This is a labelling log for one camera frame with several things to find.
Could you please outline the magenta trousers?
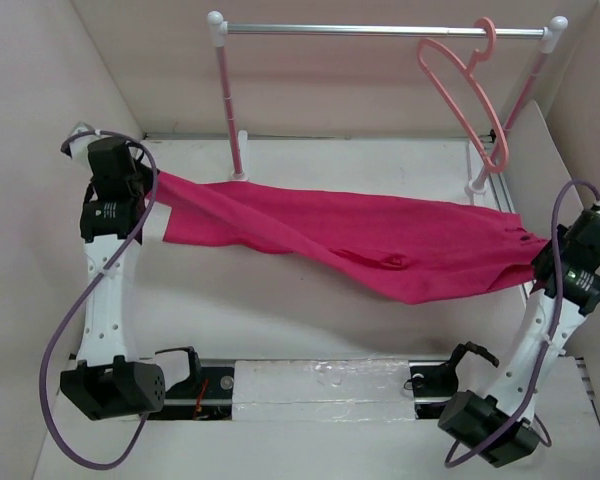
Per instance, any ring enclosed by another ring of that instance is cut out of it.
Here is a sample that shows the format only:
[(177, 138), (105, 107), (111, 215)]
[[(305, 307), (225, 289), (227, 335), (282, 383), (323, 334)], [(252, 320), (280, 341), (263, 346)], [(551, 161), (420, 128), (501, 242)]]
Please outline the magenta trousers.
[(547, 241), (517, 214), (386, 195), (198, 184), (162, 172), (166, 242), (298, 254), (409, 305), (528, 282)]

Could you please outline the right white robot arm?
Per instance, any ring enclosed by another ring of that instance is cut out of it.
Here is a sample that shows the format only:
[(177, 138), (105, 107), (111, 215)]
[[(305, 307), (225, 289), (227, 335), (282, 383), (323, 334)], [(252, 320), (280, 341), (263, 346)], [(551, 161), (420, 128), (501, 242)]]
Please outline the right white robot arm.
[(550, 240), (532, 260), (533, 288), (513, 343), (495, 372), (479, 379), (459, 359), (442, 369), (455, 393), (438, 420), (456, 446), (499, 468), (531, 455), (547, 441), (533, 430), (538, 391), (567, 340), (600, 303), (600, 202), (570, 226), (554, 224)]

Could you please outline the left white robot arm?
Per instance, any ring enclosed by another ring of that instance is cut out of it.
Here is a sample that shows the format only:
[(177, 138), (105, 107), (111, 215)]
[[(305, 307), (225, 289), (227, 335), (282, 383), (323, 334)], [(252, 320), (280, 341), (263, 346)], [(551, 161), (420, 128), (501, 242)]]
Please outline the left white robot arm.
[(142, 361), (130, 329), (153, 173), (120, 137), (86, 134), (70, 141), (69, 153), (91, 170), (79, 227), (93, 288), (77, 365), (62, 372), (61, 391), (91, 420), (157, 412), (165, 399), (164, 374)]

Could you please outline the pink plastic hanger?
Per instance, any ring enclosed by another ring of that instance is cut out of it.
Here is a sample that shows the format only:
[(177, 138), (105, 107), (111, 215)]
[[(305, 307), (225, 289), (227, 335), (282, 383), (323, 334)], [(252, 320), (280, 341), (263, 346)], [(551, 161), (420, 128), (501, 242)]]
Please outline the pink plastic hanger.
[[(488, 173), (502, 173), (508, 166), (509, 162), (509, 145), (505, 138), (503, 126), (496, 114), (496, 111), (488, 98), (482, 85), (476, 80), (474, 71), (479, 63), (484, 63), (489, 60), (495, 50), (496, 45), (496, 28), (493, 21), (488, 17), (481, 17), (474, 23), (475, 28), (481, 28), (486, 33), (487, 46), (485, 49), (475, 49), (467, 64), (465, 64), (451, 49), (444, 44), (432, 39), (424, 38), (421, 39), (416, 48), (417, 62), (421, 71), (429, 79), (432, 85), (435, 87), (439, 95), (442, 97), (446, 105), (451, 110), (456, 120), (460, 123), (462, 129), (467, 134), (470, 143), (476, 148), (479, 158), (482, 160), (483, 167)], [(469, 88), (475, 94), (479, 101), (484, 113), (490, 121), (491, 127), (496, 133), (496, 139), (499, 141), (498, 146), (501, 150), (501, 158), (496, 158), (496, 151), (492, 154), (488, 154), (485, 147), (483, 146), (479, 135), (470, 124), (465, 114), (460, 109), (459, 105), (454, 101), (449, 91), (445, 88), (443, 83), (439, 80), (436, 74), (431, 70), (427, 64), (424, 53), (426, 49), (434, 50), (441, 54), (451, 65), (459, 72), (462, 78), (465, 80)]]

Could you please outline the white clothes rack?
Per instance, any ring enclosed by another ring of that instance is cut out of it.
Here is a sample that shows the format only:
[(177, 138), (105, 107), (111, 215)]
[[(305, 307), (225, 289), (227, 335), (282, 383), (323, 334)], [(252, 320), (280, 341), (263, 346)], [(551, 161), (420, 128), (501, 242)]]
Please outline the white clothes rack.
[[(314, 36), (370, 36), (370, 37), (405, 37), (432, 38), (438, 41), (440, 38), (487, 38), (481, 28), (472, 27), (435, 27), (435, 26), (386, 26), (386, 25), (326, 25), (326, 24), (254, 24), (235, 23), (227, 21), (218, 11), (211, 11), (206, 16), (212, 45), (215, 50), (217, 64), (220, 74), (220, 85), (225, 110), (225, 119), (228, 127), (228, 138), (231, 152), (233, 172), (231, 179), (234, 181), (246, 181), (248, 175), (244, 166), (244, 160), (248, 153), (248, 133), (236, 127), (235, 112), (233, 107), (231, 87), (228, 72), (228, 61), (226, 54), (226, 38), (230, 35), (314, 35)], [(542, 28), (496, 28), (496, 41), (499, 39), (513, 40), (536, 40), (538, 51), (533, 61), (530, 73), (524, 82), (521, 92), (508, 117), (500, 120), (505, 138), (514, 126), (517, 117), (524, 106), (525, 101), (534, 90), (544, 65), (549, 56), (554, 52), (562, 35), (569, 26), (569, 20), (564, 16), (555, 16)], [(496, 158), (501, 158), (501, 150), (496, 140)], [(487, 171), (483, 167), (476, 148), (468, 139), (467, 158), (470, 166), (477, 165), (480, 169), (476, 172), (470, 171), (465, 192), (472, 201), (477, 201), (486, 195)]]

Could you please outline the aluminium rail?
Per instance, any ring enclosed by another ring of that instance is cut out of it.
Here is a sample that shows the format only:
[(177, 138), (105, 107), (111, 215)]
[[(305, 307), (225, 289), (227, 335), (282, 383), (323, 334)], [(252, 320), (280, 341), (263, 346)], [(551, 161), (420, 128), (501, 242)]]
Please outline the aluminium rail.
[[(492, 135), (492, 131), (486, 135), (481, 135), (480, 139), (486, 151), (491, 153), (495, 148), (497, 140), (497, 138)], [(489, 185), (488, 191), (489, 195), (493, 198), (492, 203), (502, 212), (515, 213), (515, 207), (504, 176), (502, 174), (487, 173), (485, 183)]]

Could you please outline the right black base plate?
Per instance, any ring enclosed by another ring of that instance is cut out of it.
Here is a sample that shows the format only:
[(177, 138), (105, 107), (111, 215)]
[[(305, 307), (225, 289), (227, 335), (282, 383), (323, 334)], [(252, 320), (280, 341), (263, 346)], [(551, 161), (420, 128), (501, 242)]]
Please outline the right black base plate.
[(418, 420), (438, 419), (446, 404), (457, 392), (458, 376), (454, 369), (439, 365), (415, 365), (410, 367), (410, 378), (403, 388), (414, 399), (414, 411)]

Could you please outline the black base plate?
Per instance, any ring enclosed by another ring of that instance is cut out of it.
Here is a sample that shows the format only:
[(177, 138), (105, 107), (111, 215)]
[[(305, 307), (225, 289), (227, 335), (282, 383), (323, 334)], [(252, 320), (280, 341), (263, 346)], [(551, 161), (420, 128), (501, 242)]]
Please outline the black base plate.
[(438, 419), (446, 404), (457, 392), (458, 376), (454, 369), (439, 365), (415, 365), (410, 367), (410, 378), (403, 388), (414, 399), (414, 411), (418, 420)]
[(235, 363), (202, 363), (201, 380), (194, 385), (183, 381), (166, 393), (161, 411), (150, 421), (222, 421), (232, 419)]

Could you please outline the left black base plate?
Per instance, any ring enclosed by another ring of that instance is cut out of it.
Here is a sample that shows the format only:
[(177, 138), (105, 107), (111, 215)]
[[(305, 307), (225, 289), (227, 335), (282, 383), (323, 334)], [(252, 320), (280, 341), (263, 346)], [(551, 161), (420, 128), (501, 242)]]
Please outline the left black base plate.
[(202, 363), (201, 380), (194, 385), (183, 381), (166, 393), (161, 411), (150, 421), (222, 421), (232, 419), (235, 363)]

